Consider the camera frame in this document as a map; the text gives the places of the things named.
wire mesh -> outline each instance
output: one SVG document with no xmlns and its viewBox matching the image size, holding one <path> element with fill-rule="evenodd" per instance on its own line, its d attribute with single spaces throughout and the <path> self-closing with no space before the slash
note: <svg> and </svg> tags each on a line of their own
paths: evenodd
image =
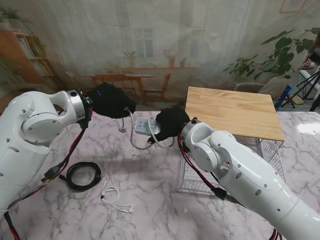
<svg viewBox="0 0 320 240">
<path fill-rule="evenodd" d="M 235 138 L 239 143 L 251 148 L 257 154 L 259 154 L 275 169 L 282 179 L 286 181 L 278 151 L 279 145 L 276 141 L 244 136 L 235 136 Z M 187 153 L 187 156 L 189 157 L 190 161 L 197 166 L 191 154 Z M 223 188 L 219 183 L 217 183 L 210 173 L 202 171 L 201 169 L 199 169 L 199 171 L 215 187 Z M 208 188 L 207 185 L 201 180 L 198 174 L 186 163 L 182 155 L 178 190 L 180 192 L 214 195 L 210 188 Z"/>
</svg>

power socket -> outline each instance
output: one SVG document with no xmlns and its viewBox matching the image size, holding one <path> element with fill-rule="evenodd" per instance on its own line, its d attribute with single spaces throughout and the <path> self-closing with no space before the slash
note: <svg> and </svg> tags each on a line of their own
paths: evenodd
<svg viewBox="0 0 320 240">
<path fill-rule="evenodd" d="M 150 127 L 151 127 L 153 134 L 156 135 L 160 132 L 160 128 L 158 127 L 156 120 L 154 120 L 154 119 L 150 120 Z M 138 117 L 137 118 L 137 120 L 135 122 L 134 130 L 137 134 L 152 136 L 151 132 L 149 130 L 149 126 L 148 126 L 148 118 L 146 118 L 146 117 Z"/>
</svg>

electrical cord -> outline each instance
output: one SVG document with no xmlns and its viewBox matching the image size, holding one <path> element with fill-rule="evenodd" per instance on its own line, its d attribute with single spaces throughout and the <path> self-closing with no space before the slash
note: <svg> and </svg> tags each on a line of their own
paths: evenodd
<svg viewBox="0 0 320 240">
<path fill-rule="evenodd" d="M 198 174 L 198 176 L 201 178 L 201 180 L 205 183 L 205 185 L 211 189 L 211 191 L 215 194 L 216 197 L 220 198 L 221 200 L 224 200 L 225 198 L 230 198 L 231 196 L 227 194 L 227 192 L 225 190 L 223 190 L 220 187 L 215 187 L 213 186 L 206 178 L 205 176 L 202 175 L 202 173 L 194 166 L 194 164 L 190 161 L 190 159 L 188 158 L 185 150 L 183 149 L 183 145 L 182 145 L 182 140 L 181 140 L 181 133 L 178 135 L 178 146 L 179 149 L 181 151 L 181 154 L 184 158 L 184 160 L 186 161 L 186 163 Z M 217 177 L 213 174 L 213 172 L 210 172 L 210 174 L 214 177 L 214 179 L 219 183 Z M 233 199 L 233 203 L 235 204 L 239 204 L 245 208 L 247 208 L 246 206 L 242 205 L 240 202 L 238 202 L 236 199 Z M 278 237 L 280 238 L 280 240 L 282 240 L 282 235 L 277 231 L 277 229 L 273 229 L 273 233 L 271 235 L 271 237 L 269 238 L 269 240 L 277 240 Z"/>
<path fill-rule="evenodd" d="M 32 196 L 33 194 L 35 194 L 36 192 L 38 192 L 39 190 L 43 189 L 45 186 L 47 186 L 49 183 L 51 183 L 57 176 L 59 176 L 61 174 L 61 172 L 63 172 L 65 170 L 65 168 L 67 167 L 69 160 L 70 160 L 70 156 L 71 154 L 74 152 L 74 150 L 76 149 L 78 143 L 80 142 L 82 136 L 84 135 L 86 129 L 88 128 L 88 124 L 91 120 L 91 117 L 93 115 L 93 109 L 89 108 L 89 116 L 86 117 L 85 119 L 83 119 L 82 121 L 78 122 L 82 128 L 82 131 L 80 132 L 80 134 L 75 138 L 75 140 L 73 141 L 73 143 L 70 146 L 69 149 L 69 153 L 68 155 L 64 158 L 64 160 L 62 162 L 60 162 L 58 165 L 53 166 L 52 168 L 50 168 L 45 174 L 44 174 L 44 178 L 41 179 L 41 181 L 43 182 L 43 184 L 38 187 L 37 189 L 35 189 L 35 187 L 32 187 L 32 191 L 30 193 L 26 193 L 23 196 L 21 196 L 20 198 L 18 198 L 17 200 L 15 200 L 14 202 L 12 202 L 8 209 L 7 212 L 4 213 L 5 220 L 7 221 L 9 227 L 10 227 L 10 231 L 14 237 L 14 240 L 20 240 L 20 237 L 17 233 L 17 231 L 15 230 L 13 223 L 10 219 L 9 216 L 9 209 L 12 208 L 15 204 L 17 204 L 18 202 L 29 198 L 30 196 Z"/>
<path fill-rule="evenodd" d="M 103 187 L 102 187 L 102 190 L 101 190 L 101 200 L 103 202 L 103 204 L 105 204 L 106 206 L 109 206 L 109 207 L 113 207 L 115 208 L 116 210 L 120 211 L 120 212 L 123 212 L 123 213 L 126 213 L 126 214 L 132 214 L 134 212 L 134 205 L 133 204 L 126 204 L 126 205 L 119 205 L 117 204 L 117 201 L 119 200 L 120 198 L 120 192 L 119 190 L 115 187 L 115 186 L 110 186 L 110 187 L 106 187 L 106 183 L 107 183 L 107 180 L 104 181 L 104 184 L 103 184 Z M 105 194 L 106 193 L 110 193 L 110 192 L 114 192 L 115 193 L 115 197 L 114 199 L 112 200 L 107 200 L 105 198 Z M 118 207 L 129 207 L 128 211 L 127 210 L 124 210 L 122 208 L 118 208 Z"/>
<path fill-rule="evenodd" d="M 134 139 L 134 131 L 135 131 L 135 127 L 134 127 L 134 116 L 132 115 L 132 112 L 131 112 L 128 108 L 125 108 L 125 110 L 127 110 L 127 111 L 129 112 L 130 118 L 131 118 L 130 142 L 131 142 L 132 146 L 133 146 L 135 149 L 138 149 L 138 150 L 147 150 L 147 149 L 149 149 L 153 144 L 150 144 L 150 145 L 148 145 L 148 146 L 146 146 L 146 147 L 138 147 L 138 146 L 136 146 L 136 145 L 134 144 L 134 140 L 133 140 L 133 139 Z M 152 135 L 154 141 L 155 141 L 161 148 L 167 149 L 167 148 L 172 147 L 172 145 L 175 143 L 175 138 L 174 138 L 174 137 L 172 137 L 172 143 L 171 143 L 169 146 L 162 146 L 162 145 L 158 142 L 155 134 L 151 131 L 151 125 L 150 125 L 150 120 L 151 120 L 151 119 L 154 120 L 154 118 L 149 118 L 149 119 L 148 119 L 148 127 L 149 127 L 149 129 L 150 129 L 150 132 L 151 132 L 151 135 Z"/>
<path fill-rule="evenodd" d="M 201 180 L 205 183 L 205 185 L 214 193 L 214 195 L 221 199 L 224 200 L 227 196 L 227 191 L 223 190 L 220 187 L 215 187 L 213 186 L 206 178 L 203 176 L 203 174 L 193 165 L 193 163 L 190 161 L 188 158 L 187 154 L 185 153 L 185 150 L 182 147 L 182 140 L 181 140 L 181 133 L 178 135 L 178 146 L 180 148 L 180 151 L 182 153 L 182 156 L 186 163 L 198 174 L 198 176 L 201 178 Z"/>
<path fill-rule="evenodd" d="M 169 146 L 162 146 L 162 145 L 158 142 L 155 134 L 154 134 L 154 133 L 152 132 L 152 130 L 151 130 L 150 120 L 155 120 L 155 119 L 152 118 L 152 117 L 148 119 L 148 127 L 149 127 L 150 133 L 151 133 L 151 135 L 152 135 L 152 137 L 153 137 L 153 140 L 154 140 L 154 141 L 156 142 L 156 144 L 158 144 L 161 148 L 164 148 L 164 149 L 171 148 L 171 147 L 173 146 L 173 144 L 175 143 L 175 138 L 172 137 L 172 143 L 171 143 Z"/>
<path fill-rule="evenodd" d="M 15 229 L 15 227 L 14 227 L 12 221 L 11 221 L 11 218 L 10 218 L 10 215 L 9 215 L 8 211 L 4 213 L 4 218 L 5 218 L 6 222 L 8 223 L 10 232 L 12 233 L 14 240 L 21 240 L 19 235 L 18 235 L 17 230 Z"/>
<path fill-rule="evenodd" d="M 214 178 L 214 180 L 216 180 L 216 182 L 219 184 L 219 180 L 218 180 L 218 178 L 214 175 L 214 173 L 211 171 L 210 174 L 212 175 L 212 177 Z"/>
<path fill-rule="evenodd" d="M 94 178 L 92 179 L 92 181 L 87 185 L 77 185 L 74 182 L 72 182 L 73 174 L 76 171 L 78 171 L 79 169 L 85 168 L 85 167 L 90 167 L 95 170 L 95 175 L 94 175 Z M 71 167 L 69 167 L 69 169 L 66 172 L 66 176 L 60 174 L 59 178 L 61 180 L 65 181 L 65 183 L 67 184 L 67 186 L 70 189 L 75 190 L 77 192 L 84 192 L 86 190 L 93 188 L 95 185 L 97 185 L 100 182 L 102 177 L 101 177 L 101 170 L 96 163 L 81 161 L 81 162 L 77 162 L 77 163 L 73 164 Z"/>
<path fill-rule="evenodd" d="M 152 144 L 146 146 L 146 147 L 138 147 L 134 144 L 134 131 L 135 131 L 135 127 L 134 127 L 134 117 L 132 116 L 132 113 L 129 109 L 125 108 L 125 110 L 127 110 L 130 114 L 130 118 L 131 118 L 131 134 L 130 134 L 130 143 L 131 145 L 138 150 L 147 150 L 149 148 L 151 148 Z"/>
</svg>

blue object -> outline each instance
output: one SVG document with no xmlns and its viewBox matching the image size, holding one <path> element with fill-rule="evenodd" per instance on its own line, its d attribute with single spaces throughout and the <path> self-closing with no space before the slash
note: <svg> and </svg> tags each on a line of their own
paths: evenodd
<svg viewBox="0 0 320 240">
<path fill-rule="evenodd" d="M 284 102 L 285 98 L 289 96 L 289 92 L 291 91 L 292 87 L 289 85 L 286 86 L 285 90 L 281 94 L 279 100 L 275 103 L 274 108 L 278 109 L 281 107 L 282 103 Z"/>
</svg>

black glove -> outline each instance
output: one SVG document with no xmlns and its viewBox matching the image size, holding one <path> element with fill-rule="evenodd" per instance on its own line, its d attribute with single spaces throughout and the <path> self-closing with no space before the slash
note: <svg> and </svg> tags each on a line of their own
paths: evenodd
<svg viewBox="0 0 320 240">
<path fill-rule="evenodd" d="M 163 141 L 170 137 L 176 137 L 190 121 L 188 114 L 179 107 L 166 108 L 156 116 L 156 123 L 160 127 L 160 132 L 155 135 L 158 141 Z M 153 137 L 148 139 L 151 144 L 155 143 Z"/>
<path fill-rule="evenodd" d="M 126 107 L 132 113 L 136 110 L 136 104 L 120 88 L 106 82 L 89 91 L 87 95 L 93 101 L 93 110 L 102 116 L 120 119 L 129 115 Z"/>
</svg>

